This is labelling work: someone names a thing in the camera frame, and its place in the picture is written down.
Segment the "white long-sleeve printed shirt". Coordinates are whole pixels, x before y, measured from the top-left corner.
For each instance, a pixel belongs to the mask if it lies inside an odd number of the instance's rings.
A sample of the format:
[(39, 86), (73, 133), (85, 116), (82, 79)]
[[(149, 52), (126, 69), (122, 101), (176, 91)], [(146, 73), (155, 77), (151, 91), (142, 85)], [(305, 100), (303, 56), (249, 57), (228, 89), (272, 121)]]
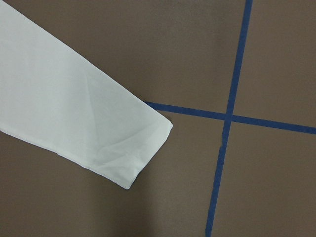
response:
[(0, 129), (129, 189), (172, 123), (5, 2)]

